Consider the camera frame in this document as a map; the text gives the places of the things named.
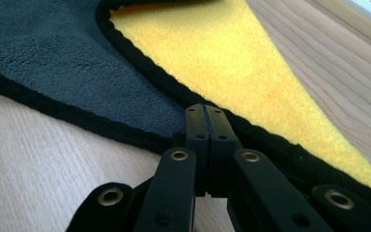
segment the hole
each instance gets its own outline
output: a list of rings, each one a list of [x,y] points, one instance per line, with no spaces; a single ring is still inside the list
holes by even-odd
[[[243,159],[251,162],[256,162],[260,160],[260,157],[258,157],[255,153],[246,152],[243,153]]]
[[[119,188],[107,188],[98,197],[98,202],[102,206],[112,206],[123,199],[123,192]]]
[[[155,223],[161,227],[165,227],[171,223],[171,214],[168,211],[159,212],[155,217]]]
[[[172,153],[170,157],[173,160],[180,161],[180,160],[185,160],[188,157],[188,154],[183,151],[177,151],[177,152]]]
[[[305,217],[303,215],[293,215],[291,217],[291,220],[294,222],[295,225],[302,228],[308,228],[311,225],[308,217]]]
[[[119,194],[117,194],[117,192],[115,191],[110,191],[108,192],[107,194],[104,195],[104,200],[106,201],[111,201],[111,200],[115,200],[119,197]]]
[[[355,203],[351,198],[333,189],[328,190],[325,193],[325,199],[330,204],[343,210],[351,210],[355,206]]]

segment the gray microfiber cloth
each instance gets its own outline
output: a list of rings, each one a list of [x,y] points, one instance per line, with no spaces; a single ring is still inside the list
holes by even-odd
[[[114,30],[109,7],[122,4],[134,0],[1,0],[0,94],[85,130],[162,153],[173,133],[185,131],[185,108],[210,102],[175,82]],[[332,171],[300,145],[225,112],[243,146],[264,152],[297,186],[344,186],[371,204],[371,188]]]
[[[167,98],[107,41],[99,1],[0,1],[0,95],[155,152],[185,127]]]

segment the white object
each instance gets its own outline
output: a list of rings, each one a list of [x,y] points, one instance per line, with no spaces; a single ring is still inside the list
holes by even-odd
[[[315,0],[371,39],[371,0]]]

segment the light wood surface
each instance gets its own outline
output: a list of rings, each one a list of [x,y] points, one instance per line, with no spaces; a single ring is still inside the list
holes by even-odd
[[[371,161],[371,41],[310,0],[249,4],[309,94]],[[157,163],[0,96],[0,231],[64,231],[95,187],[134,187]],[[233,230],[224,200],[197,199],[195,215],[196,231]]]

